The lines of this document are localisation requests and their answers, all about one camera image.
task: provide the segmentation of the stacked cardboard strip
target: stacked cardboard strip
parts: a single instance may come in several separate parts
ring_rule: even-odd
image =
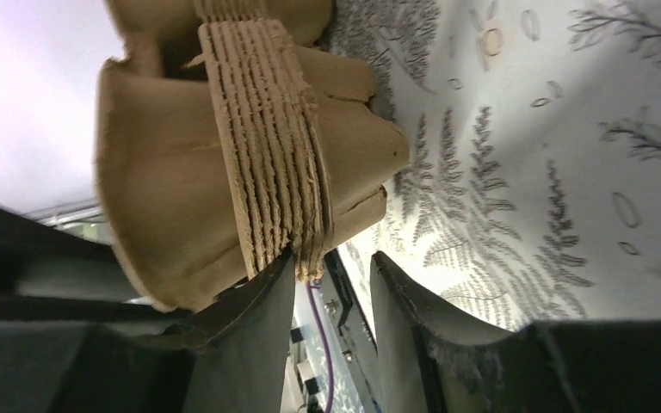
[[[293,41],[258,1],[197,3],[212,103],[249,277],[292,243],[300,281],[333,237],[318,104]]]

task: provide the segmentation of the white patterned tablecloth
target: white patterned tablecloth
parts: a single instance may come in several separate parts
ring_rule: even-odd
[[[661,318],[661,0],[336,0],[411,140],[385,219],[340,248],[509,330]]]

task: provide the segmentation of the wire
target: wire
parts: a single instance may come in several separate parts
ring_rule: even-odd
[[[323,342],[323,352],[325,353],[325,364],[328,369],[328,401],[325,403],[324,413],[331,413],[333,411],[333,398],[335,396],[336,379],[333,377],[333,360],[331,359],[331,347],[328,345],[328,337],[325,335],[323,323],[320,320],[318,313],[318,306],[315,304],[315,296],[312,293],[313,287],[308,282],[306,285],[308,299],[310,300],[310,307],[312,308],[312,316],[315,318],[315,324],[318,325],[320,332],[320,340]]]

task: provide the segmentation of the screw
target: screw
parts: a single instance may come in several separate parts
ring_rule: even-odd
[[[328,314],[335,314],[336,310],[338,309],[338,304],[336,304],[335,300],[328,301],[325,303],[325,310],[328,312]]]

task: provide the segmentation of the white wall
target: white wall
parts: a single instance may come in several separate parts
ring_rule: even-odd
[[[122,56],[102,2],[0,0],[0,204],[94,196],[96,77]]]

